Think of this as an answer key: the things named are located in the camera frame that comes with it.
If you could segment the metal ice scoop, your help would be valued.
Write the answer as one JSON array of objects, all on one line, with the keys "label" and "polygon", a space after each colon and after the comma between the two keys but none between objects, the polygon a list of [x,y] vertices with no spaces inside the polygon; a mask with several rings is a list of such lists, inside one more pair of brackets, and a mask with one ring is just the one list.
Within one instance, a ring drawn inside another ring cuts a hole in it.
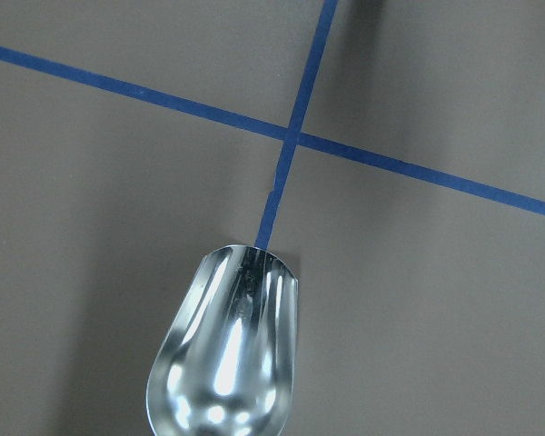
[{"label": "metal ice scoop", "polygon": [[298,280],[274,254],[205,255],[150,371],[155,435],[279,435],[292,407]]}]

